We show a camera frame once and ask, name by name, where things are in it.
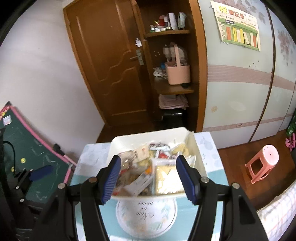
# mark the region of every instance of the chalkboard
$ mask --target chalkboard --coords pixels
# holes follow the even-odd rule
[[[46,203],[57,185],[64,181],[69,165],[27,126],[10,102],[0,111],[2,127],[5,128],[4,140],[11,142],[16,152],[16,173],[23,168],[36,170],[47,165],[53,167],[52,173],[32,182],[26,194],[29,201]],[[12,177],[13,151],[9,145],[4,145],[4,165],[7,178]]]

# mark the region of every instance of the metal bolt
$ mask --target metal bolt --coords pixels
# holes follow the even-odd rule
[[[66,186],[66,184],[64,184],[64,183],[60,183],[59,185],[57,185],[57,187],[59,189],[63,189],[63,188],[65,188],[65,186]]]
[[[208,183],[208,182],[210,181],[208,177],[202,177],[200,180],[201,180],[203,183]]]
[[[235,188],[235,189],[239,189],[239,184],[238,183],[233,183],[232,187]]]
[[[96,182],[96,177],[90,177],[89,182],[90,183],[95,183]]]

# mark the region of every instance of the plastic stool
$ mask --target plastic stool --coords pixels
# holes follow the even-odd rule
[[[259,172],[255,175],[251,164],[260,159],[263,167],[259,170]],[[245,166],[249,168],[250,174],[252,176],[251,183],[254,184],[257,181],[265,178],[268,173],[273,169],[273,167],[279,161],[279,153],[273,145],[264,146]]]

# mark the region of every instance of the wooden door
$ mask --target wooden door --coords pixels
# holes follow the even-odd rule
[[[136,57],[139,32],[130,0],[77,0],[64,10],[89,91],[111,126],[150,120],[151,85]]]

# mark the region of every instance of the corner shelf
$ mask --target corner shelf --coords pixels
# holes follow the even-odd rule
[[[194,92],[191,86],[185,89],[181,85],[170,85],[167,80],[161,77],[154,78],[154,88],[161,95],[180,95]]]
[[[145,34],[145,38],[160,36],[160,35],[168,35],[168,34],[189,34],[189,30],[166,30],[163,32],[153,32]]]

